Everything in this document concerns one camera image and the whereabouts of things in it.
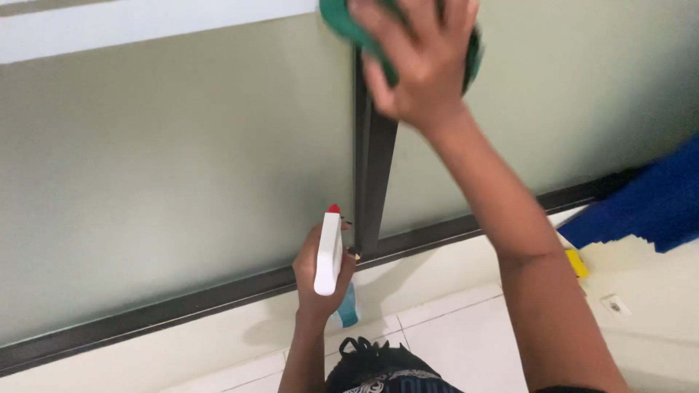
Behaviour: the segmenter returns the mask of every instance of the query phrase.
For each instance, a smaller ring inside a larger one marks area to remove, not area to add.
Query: frosted glass panel
[[[0,345],[290,263],[352,216],[318,15],[0,66]]]
[[[485,55],[466,95],[536,194],[645,164],[699,129],[699,2],[483,0]],[[382,236],[468,214],[401,125]]]

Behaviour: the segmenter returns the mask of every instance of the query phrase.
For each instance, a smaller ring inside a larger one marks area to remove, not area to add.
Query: light strip
[[[0,17],[0,64],[313,12],[318,0],[116,0]]]

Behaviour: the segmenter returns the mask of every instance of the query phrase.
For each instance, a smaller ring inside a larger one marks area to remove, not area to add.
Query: dark metal frame
[[[354,248],[358,270],[479,236],[472,215],[379,239],[398,124],[376,112],[367,94],[358,51],[354,56],[355,179]],[[630,169],[538,197],[549,213],[604,199],[634,179]],[[284,267],[197,293],[163,301],[102,320],[0,348],[0,377],[153,333],[201,317],[244,306],[296,289],[294,272]]]

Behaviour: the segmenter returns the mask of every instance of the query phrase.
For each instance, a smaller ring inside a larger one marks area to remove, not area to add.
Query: electrical outlet
[[[631,316],[631,310],[629,310],[628,307],[626,307],[626,304],[624,304],[621,301],[621,298],[616,294],[607,295],[600,299],[600,302],[604,305],[607,311],[609,311],[613,315],[622,317]]]

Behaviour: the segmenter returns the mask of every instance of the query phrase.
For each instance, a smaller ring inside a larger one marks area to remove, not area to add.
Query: spray bottle
[[[313,282],[313,289],[322,296],[330,296],[335,293],[338,275],[343,264],[343,238],[340,232],[342,223],[340,208],[337,205],[330,206],[325,213],[323,228],[320,232],[315,281]],[[359,321],[354,283],[349,283],[343,302],[331,317],[338,321],[342,327],[350,327]]]

